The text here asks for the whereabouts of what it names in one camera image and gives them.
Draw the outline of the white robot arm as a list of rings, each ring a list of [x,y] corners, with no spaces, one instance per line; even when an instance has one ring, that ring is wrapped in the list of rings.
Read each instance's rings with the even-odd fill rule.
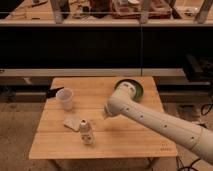
[[[185,147],[213,165],[213,132],[192,122],[143,106],[133,100],[136,88],[128,82],[118,85],[105,104],[105,116],[119,114]]]

